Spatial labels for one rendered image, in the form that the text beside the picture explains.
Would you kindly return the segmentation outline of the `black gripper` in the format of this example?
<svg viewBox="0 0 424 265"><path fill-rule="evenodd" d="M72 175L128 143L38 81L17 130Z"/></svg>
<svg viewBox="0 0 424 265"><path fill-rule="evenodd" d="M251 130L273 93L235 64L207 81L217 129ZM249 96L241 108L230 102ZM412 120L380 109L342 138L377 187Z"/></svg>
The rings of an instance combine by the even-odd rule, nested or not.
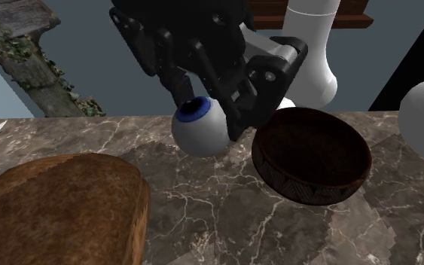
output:
<svg viewBox="0 0 424 265"><path fill-rule="evenodd" d="M179 108L194 98L186 71L174 63L173 40L188 41L195 70L208 94L226 115L227 134L233 142L250 126L264 125L273 115L308 53L295 37L273 36L276 51L243 57L221 77L206 49L225 39L244 45L245 26L254 30L248 0L111 0L109 16L148 76L158 76Z"/></svg>

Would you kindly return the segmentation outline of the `white eyeball toy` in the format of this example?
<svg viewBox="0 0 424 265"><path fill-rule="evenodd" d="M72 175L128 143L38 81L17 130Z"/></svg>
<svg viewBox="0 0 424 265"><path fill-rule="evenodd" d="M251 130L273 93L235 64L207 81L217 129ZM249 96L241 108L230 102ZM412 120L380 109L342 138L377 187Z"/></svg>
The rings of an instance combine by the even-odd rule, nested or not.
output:
<svg viewBox="0 0 424 265"><path fill-rule="evenodd" d="M178 147L193 157L211 157L230 143L226 115L216 99L197 96L174 113L172 137Z"/></svg>

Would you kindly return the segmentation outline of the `dark brown wooden bowl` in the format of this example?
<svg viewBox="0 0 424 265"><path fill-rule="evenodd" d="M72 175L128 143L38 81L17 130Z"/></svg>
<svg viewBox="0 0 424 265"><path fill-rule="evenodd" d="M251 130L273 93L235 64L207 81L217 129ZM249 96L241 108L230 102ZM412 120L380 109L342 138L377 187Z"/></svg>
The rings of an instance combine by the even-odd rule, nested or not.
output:
<svg viewBox="0 0 424 265"><path fill-rule="evenodd" d="M351 197L371 170L363 137L348 123L312 108L283 108L256 130L252 161L283 197L328 206Z"/></svg>

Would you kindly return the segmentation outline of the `brown wooden shelf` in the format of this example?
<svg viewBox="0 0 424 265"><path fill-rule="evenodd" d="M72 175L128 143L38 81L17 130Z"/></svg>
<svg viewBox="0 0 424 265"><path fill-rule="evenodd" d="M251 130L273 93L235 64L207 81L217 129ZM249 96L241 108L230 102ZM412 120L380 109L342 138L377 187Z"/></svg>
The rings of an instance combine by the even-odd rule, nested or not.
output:
<svg viewBox="0 0 424 265"><path fill-rule="evenodd" d="M369 0L341 0L333 29L366 29L373 19L365 14ZM288 0L249 0L256 29L281 29Z"/></svg>

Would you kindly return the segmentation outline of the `ivy-covered stone pillar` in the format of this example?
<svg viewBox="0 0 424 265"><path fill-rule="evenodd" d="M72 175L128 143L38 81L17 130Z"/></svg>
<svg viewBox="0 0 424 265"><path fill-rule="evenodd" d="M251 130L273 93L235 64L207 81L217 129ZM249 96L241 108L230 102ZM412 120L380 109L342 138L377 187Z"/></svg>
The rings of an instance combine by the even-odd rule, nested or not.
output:
<svg viewBox="0 0 424 265"><path fill-rule="evenodd" d="M96 100L72 91L39 45L41 35L59 24L42 0L0 0L0 66L46 117L104 117Z"/></svg>

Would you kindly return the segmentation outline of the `brown bread loaf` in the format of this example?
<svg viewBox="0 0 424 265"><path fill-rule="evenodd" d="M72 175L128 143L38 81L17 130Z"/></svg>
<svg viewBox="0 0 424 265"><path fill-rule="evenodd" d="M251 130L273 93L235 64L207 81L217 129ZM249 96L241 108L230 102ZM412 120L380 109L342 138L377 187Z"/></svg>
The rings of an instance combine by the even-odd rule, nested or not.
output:
<svg viewBox="0 0 424 265"><path fill-rule="evenodd" d="M0 174L0 265L142 265L150 197L112 155L15 166Z"/></svg>

